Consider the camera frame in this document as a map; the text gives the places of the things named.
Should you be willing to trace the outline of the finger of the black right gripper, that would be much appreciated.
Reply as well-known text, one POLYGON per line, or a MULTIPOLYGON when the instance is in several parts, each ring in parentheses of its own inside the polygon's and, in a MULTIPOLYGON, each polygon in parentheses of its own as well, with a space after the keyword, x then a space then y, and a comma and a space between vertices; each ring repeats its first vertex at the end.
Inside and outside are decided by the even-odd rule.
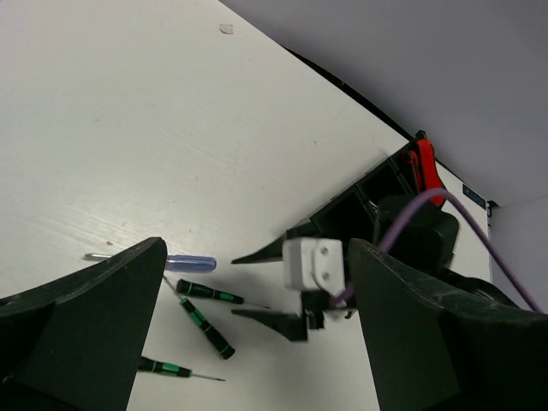
POLYGON ((305 342, 308 340, 307 322, 296 313, 250 309, 233 309, 231 312, 236 316, 254 320, 291 342, 305 342))
POLYGON ((254 253, 233 259, 231 264, 250 265, 281 261, 283 259, 282 248, 283 243, 281 241, 274 241, 254 253))

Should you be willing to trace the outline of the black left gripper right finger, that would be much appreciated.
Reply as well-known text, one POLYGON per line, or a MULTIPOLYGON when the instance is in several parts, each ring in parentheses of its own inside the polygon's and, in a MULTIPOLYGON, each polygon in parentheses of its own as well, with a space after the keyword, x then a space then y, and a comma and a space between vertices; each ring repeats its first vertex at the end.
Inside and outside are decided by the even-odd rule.
POLYGON ((544 410, 547 317, 352 240, 354 297, 383 410, 544 410))

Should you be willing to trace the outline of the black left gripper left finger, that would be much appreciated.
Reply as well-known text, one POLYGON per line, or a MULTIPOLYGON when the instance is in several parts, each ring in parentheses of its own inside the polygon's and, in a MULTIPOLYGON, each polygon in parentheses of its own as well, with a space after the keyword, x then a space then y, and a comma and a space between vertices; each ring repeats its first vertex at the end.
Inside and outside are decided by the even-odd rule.
POLYGON ((148 238, 1 300, 3 410, 124 410, 164 274, 148 238))

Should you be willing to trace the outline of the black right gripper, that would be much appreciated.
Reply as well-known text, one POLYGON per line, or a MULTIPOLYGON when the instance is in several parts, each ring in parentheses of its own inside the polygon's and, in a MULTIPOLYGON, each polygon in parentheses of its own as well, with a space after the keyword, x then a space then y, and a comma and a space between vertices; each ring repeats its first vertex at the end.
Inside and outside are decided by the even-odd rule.
MULTIPOLYGON (((428 200, 414 214, 406 215, 405 225, 388 248, 388 254, 426 274, 442 274, 449 269, 453 259, 453 248, 458 232, 457 219, 428 200)), ((346 289, 350 283, 349 241, 341 242, 346 289)), ((355 310, 355 301, 350 295, 334 303, 332 300, 341 294, 333 296, 323 290, 303 291, 300 294, 301 316, 306 320, 308 329, 322 329, 325 315, 339 319, 342 317, 342 310, 347 308, 355 310)))

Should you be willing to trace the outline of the green black precision screwdriver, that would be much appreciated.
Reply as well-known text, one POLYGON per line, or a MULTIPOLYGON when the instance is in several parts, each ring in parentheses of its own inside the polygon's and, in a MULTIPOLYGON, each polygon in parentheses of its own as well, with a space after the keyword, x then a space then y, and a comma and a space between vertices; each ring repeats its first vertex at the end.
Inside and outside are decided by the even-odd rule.
POLYGON ((185 295, 185 296, 188 296, 188 297, 198 298, 198 299, 205 299, 205 300, 211 300, 211 301, 221 301, 221 302, 229 303, 229 304, 232 304, 232 305, 238 305, 238 306, 248 304, 248 305, 253 305, 253 306, 256 306, 256 307, 269 309, 268 306, 261 305, 259 303, 251 302, 249 300, 244 299, 243 297, 241 297, 239 295, 234 295, 234 294, 231 294, 231 293, 226 292, 226 291, 213 289, 213 288, 210 288, 210 287, 205 286, 203 284, 189 282, 189 281, 186 281, 186 280, 183 280, 183 279, 180 279, 177 282, 176 291, 179 294, 182 294, 182 295, 185 295))
POLYGON ((179 305, 202 331, 205 338, 217 351, 218 355, 223 360, 227 360, 232 357, 235 354, 235 349, 223 337, 223 335, 206 319, 202 312, 187 297, 182 297, 177 293, 176 287, 165 275, 163 275, 163 280, 178 299, 179 305))
POLYGON ((225 382, 224 378, 217 378, 213 376, 198 374, 191 369, 178 366, 176 364, 168 363, 168 362, 152 360, 145 356, 140 357, 140 361, 138 364, 138 371, 167 375, 167 376, 176 377, 176 378, 203 378, 203 379, 208 379, 212 381, 225 382))

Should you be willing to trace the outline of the red utility knife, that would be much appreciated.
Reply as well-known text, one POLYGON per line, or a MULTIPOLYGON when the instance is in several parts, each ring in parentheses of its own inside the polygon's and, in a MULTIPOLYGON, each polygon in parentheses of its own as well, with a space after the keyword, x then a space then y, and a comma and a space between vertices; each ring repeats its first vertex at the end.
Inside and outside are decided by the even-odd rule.
POLYGON ((410 169, 412 181, 419 194, 435 188, 445 188, 438 173, 435 150, 424 130, 419 130, 409 149, 402 155, 410 169))

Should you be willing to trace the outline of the blue red screwdriver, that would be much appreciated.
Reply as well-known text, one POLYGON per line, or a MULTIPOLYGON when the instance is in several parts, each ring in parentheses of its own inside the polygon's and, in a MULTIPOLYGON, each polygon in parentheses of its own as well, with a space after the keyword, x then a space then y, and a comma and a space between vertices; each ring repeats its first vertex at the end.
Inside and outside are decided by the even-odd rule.
MULTIPOLYGON (((86 261, 104 261, 114 258, 114 255, 104 253, 85 253, 82 259, 86 261)), ((150 259, 138 257, 136 266, 149 265, 150 259)), ((179 271, 190 273, 209 273, 215 271, 217 268, 217 261, 213 257, 209 256, 197 256, 188 254, 173 254, 168 255, 164 262, 165 271, 179 271)))

